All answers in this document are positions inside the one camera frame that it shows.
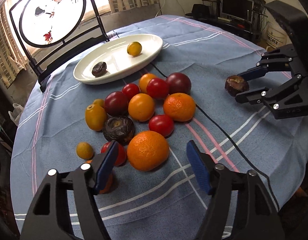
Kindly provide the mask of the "large orange mandarin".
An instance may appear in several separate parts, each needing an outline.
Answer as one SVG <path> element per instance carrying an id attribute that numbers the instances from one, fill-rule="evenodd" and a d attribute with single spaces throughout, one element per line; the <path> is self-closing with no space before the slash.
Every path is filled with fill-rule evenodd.
<path id="1" fill-rule="evenodd" d="M 138 171 L 151 171 L 169 157 L 168 141 L 154 131 L 143 131 L 133 137 L 127 147 L 127 158 Z"/>

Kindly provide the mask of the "computer monitor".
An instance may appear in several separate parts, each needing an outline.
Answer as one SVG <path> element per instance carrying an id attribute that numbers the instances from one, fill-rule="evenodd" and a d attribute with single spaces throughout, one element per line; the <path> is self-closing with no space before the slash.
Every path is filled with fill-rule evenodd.
<path id="1" fill-rule="evenodd" d="M 220 0 L 220 14 L 252 22 L 254 0 Z"/>

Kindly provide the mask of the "small yellow kumquat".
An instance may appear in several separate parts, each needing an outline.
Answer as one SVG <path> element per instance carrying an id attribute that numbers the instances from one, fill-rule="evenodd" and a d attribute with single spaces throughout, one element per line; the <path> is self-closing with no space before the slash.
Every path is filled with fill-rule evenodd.
<path id="1" fill-rule="evenodd" d="M 76 153 L 78 157 L 84 160 L 92 159 L 94 156 L 94 150 L 88 142 L 80 142 L 76 147 Z"/>

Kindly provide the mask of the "black hat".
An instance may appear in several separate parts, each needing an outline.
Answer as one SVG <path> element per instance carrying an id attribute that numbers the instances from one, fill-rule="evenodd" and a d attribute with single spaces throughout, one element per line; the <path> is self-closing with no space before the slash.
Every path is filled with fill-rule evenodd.
<path id="1" fill-rule="evenodd" d="M 192 18 L 209 18 L 210 9 L 204 4 L 194 4 L 190 13 L 185 14 L 185 16 Z"/>

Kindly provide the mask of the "blue plaid tablecloth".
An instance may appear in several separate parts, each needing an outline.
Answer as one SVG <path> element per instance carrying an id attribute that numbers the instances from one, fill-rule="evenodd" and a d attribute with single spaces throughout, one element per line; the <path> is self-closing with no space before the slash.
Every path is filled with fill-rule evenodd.
<path id="1" fill-rule="evenodd" d="M 136 135 L 128 159 L 114 170 L 113 190 L 95 201 L 112 239 L 193 239 L 209 196 L 200 189 L 186 145 L 233 171 L 256 170 L 279 206 L 300 187 L 308 161 L 308 116 L 276 120 L 258 101 L 240 104 L 226 79 L 255 65 L 257 45 L 219 28 L 177 16 L 159 16 L 111 32 L 110 38 L 154 34 L 163 46 L 155 61 L 126 78 L 96 86 L 73 77 L 76 62 L 57 70 L 42 92 L 35 85 L 16 133 L 11 192 L 18 227 L 47 172 L 76 169 L 78 143 L 99 153 L 103 133 L 85 111 L 110 94 L 107 114 L 127 108 Z"/>

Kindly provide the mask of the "dark purple plum right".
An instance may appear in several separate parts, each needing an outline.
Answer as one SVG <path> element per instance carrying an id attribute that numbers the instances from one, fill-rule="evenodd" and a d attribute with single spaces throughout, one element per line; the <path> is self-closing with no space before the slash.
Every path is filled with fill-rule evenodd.
<path id="1" fill-rule="evenodd" d="M 191 81 L 188 76 L 183 73 L 172 73 L 166 78 L 169 85 L 169 94 L 184 93 L 190 94 Z"/>

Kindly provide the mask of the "oblong yellow kumquat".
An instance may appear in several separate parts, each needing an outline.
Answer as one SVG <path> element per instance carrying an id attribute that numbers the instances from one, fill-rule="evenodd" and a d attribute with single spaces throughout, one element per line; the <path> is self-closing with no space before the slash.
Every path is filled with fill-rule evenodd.
<path id="1" fill-rule="evenodd" d="M 107 113 L 100 105 L 91 104 L 85 110 L 87 126 L 94 131 L 101 131 L 107 120 Z"/>

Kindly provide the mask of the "large wrinkled passion fruit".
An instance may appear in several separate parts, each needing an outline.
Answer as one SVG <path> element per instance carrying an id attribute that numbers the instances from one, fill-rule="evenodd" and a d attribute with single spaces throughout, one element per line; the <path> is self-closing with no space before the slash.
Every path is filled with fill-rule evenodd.
<path id="1" fill-rule="evenodd" d="M 134 137 L 135 126 L 127 116 L 114 116 L 106 120 L 103 127 L 103 135 L 107 141 L 117 141 L 121 145 L 127 145 Z"/>

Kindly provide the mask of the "small kumquat behind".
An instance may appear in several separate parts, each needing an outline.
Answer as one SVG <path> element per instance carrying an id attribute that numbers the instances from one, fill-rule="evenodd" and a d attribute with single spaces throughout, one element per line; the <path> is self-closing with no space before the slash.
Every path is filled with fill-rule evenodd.
<path id="1" fill-rule="evenodd" d="M 99 105 L 100 107 L 104 108 L 105 101 L 103 99 L 95 99 L 93 101 L 93 104 L 94 105 Z"/>

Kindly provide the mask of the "orange tomato behind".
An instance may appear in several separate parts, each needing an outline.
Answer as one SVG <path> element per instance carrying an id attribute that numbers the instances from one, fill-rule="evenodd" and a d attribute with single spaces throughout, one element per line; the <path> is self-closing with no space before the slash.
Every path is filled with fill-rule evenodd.
<path id="1" fill-rule="evenodd" d="M 152 73 L 146 73 L 144 74 L 140 80 L 139 80 L 139 83 L 138 83 L 138 86 L 140 88 L 140 91 L 144 94 L 147 93 L 146 91 L 146 88 L 147 88 L 147 85 L 149 84 L 149 82 L 156 78 L 156 75 L 155 74 L 152 74 Z"/>

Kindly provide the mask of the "orange tomato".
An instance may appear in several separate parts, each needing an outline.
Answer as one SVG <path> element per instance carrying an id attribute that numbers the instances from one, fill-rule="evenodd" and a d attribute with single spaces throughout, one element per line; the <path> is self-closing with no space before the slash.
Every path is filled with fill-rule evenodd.
<path id="1" fill-rule="evenodd" d="M 134 120 L 146 122 L 155 112 L 155 101 L 147 94 L 136 94 L 129 102 L 128 112 Z"/>
<path id="2" fill-rule="evenodd" d="M 140 88 L 140 91 L 144 94 L 147 93 L 146 91 L 146 88 L 147 88 L 147 85 L 149 84 L 149 82 L 156 78 L 156 75 L 155 74 L 152 74 L 152 73 L 146 73 L 144 74 L 140 80 L 139 80 L 139 83 L 138 83 L 138 86 Z"/>

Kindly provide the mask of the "small red tomato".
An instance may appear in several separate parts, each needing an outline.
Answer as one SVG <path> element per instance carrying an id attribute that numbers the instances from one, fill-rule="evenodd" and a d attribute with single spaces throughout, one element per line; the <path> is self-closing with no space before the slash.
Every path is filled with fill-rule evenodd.
<path id="1" fill-rule="evenodd" d="M 139 87 L 134 83 L 128 83 L 121 90 L 122 93 L 129 99 L 129 101 L 137 94 L 140 93 Z"/>

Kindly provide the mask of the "beige checked curtain left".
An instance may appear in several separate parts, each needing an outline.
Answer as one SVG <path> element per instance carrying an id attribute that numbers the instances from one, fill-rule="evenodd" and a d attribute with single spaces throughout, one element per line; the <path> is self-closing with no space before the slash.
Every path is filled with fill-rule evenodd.
<path id="1" fill-rule="evenodd" d="M 16 44 L 8 23 L 5 5 L 0 8 L 0 80 L 9 88 L 22 70 L 27 70 L 28 60 Z"/>

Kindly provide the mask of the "white round plate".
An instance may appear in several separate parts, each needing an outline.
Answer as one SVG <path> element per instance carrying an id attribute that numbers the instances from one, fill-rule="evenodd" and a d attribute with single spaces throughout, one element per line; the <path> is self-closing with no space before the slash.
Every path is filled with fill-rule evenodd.
<path id="1" fill-rule="evenodd" d="M 138 56 L 127 53 L 132 42 L 139 42 L 142 51 Z M 120 37 L 102 44 L 84 56 L 75 66 L 73 77 L 84 84 L 101 85 L 127 77 L 151 63 L 161 52 L 163 40 L 154 34 L 135 34 Z M 106 73 L 100 77 L 92 75 L 93 67 L 106 63 Z"/>

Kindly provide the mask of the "bird painting screen stand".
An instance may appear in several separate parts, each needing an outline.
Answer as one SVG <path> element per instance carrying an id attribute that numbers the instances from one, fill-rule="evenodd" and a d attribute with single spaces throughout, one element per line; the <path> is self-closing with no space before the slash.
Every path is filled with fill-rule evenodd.
<path id="1" fill-rule="evenodd" d="M 61 65 L 109 41 L 101 20 L 109 10 L 108 0 L 10 0 L 12 27 L 42 92 Z"/>

